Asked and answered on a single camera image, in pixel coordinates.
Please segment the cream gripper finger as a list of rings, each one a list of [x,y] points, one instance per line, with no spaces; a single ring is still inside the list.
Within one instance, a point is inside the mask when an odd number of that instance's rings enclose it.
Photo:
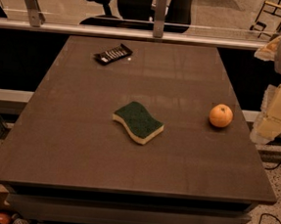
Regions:
[[[281,134],[281,84],[269,85],[264,92],[260,113],[250,138],[255,144],[266,145]]]
[[[255,57],[257,59],[267,61],[267,62],[275,61],[275,54],[278,49],[280,40],[281,40],[281,37],[277,36],[274,39],[272,39],[270,42],[265,44],[263,47],[257,49],[255,51]]]

